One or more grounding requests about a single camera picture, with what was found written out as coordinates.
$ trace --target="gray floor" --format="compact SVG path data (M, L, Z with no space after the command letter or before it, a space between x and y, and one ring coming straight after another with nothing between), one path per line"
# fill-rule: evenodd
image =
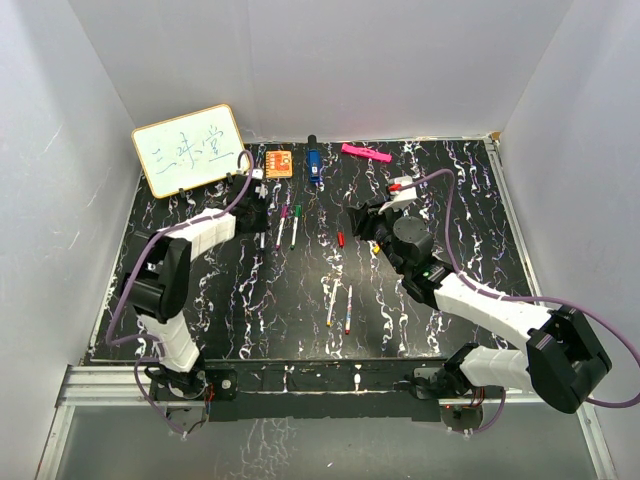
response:
M508 404L492 429L469 440L443 424L366 418L210 423L182 442L148 408L77 408L57 478L596 477L575 415Z

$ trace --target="whiteboard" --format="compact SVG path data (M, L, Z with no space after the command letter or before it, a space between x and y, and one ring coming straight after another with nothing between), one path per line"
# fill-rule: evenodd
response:
M235 174L244 149L228 105L136 128L131 138L156 198ZM241 169L248 168L249 161L243 158Z

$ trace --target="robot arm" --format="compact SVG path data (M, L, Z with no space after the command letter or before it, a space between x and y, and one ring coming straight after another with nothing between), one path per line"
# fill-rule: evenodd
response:
M235 198L246 180L238 174L229 177L229 198ZM146 330L162 343L164 355L157 370L147 368L147 376L171 389L177 396L197 395L204 386L204 359L191 338L183 314L187 300L191 262L203 253L234 238L236 233L261 233L267 229L267 189L262 170L254 169L247 195L220 218L196 222L169 232L146 258L146 268L134 281L129 303ZM212 217L218 208L207 208L192 218ZM125 258L125 277L129 278L136 259L156 232L136 231Z
M497 350L466 344L422 388L449 396L463 395L474 386L515 387L535 391L559 411L575 412L611 370L611 361L585 316L564 306L548 310L503 301L500 297L506 294L466 279L476 287L471 289L451 264L433 255L433 237L424 221L404 215L416 191L398 187L411 182L411 177L393 179L389 198L349 208L354 236L378 243L414 300L466 318L516 347ZM480 288L497 299L478 293Z

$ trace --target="pink eraser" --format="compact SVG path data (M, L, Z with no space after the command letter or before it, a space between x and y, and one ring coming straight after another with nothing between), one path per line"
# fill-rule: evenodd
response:
M378 162L390 163L391 155L388 153L380 153L370 148L354 147L348 143L342 144L342 153L349 153L358 157L370 158L371 160L377 160Z

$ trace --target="blue marker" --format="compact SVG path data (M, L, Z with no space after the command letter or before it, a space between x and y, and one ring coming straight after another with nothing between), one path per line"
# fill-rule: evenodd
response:
M309 181L311 183L320 183L320 170L322 169L322 160L318 153L318 140L315 135L309 135L307 139L307 164L309 166Z

